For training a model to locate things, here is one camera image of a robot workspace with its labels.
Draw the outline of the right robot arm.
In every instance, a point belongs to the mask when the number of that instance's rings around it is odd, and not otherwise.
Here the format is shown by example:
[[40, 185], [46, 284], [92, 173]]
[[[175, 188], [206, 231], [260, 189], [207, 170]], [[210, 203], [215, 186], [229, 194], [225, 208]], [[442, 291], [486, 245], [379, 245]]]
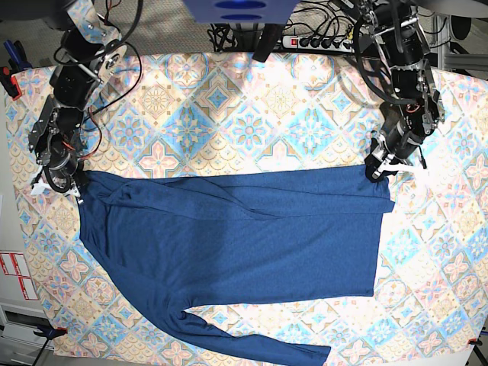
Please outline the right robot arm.
[[28, 135], [28, 149], [39, 166], [30, 183], [33, 196], [51, 190], [79, 197], [88, 184], [84, 164], [96, 151], [81, 141], [81, 132], [97, 114], [96, 96], [129, 45], [128, 36], [100, 16], [92, 1], [70, 1], [63, 10], [69, 28], [54, 53], [53, 92]]

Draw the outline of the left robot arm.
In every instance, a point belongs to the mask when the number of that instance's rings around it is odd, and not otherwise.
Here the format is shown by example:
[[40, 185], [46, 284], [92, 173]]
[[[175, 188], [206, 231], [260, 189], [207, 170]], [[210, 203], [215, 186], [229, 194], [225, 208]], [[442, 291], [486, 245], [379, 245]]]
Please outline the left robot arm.
[[[353, 47], [358, 71], [385, 108], [384, 124], [373, 137], [364, 160], [365, 175], [373, 183], [395, 175], [421, 149], [445, 119], [440, 92], [428, 60], [430, 48], [412, 1], [357, 1], [358, 19]], [[383, 91], [369, 78], [361, 51], [361, 29], [368, 29], [390, 78]]]

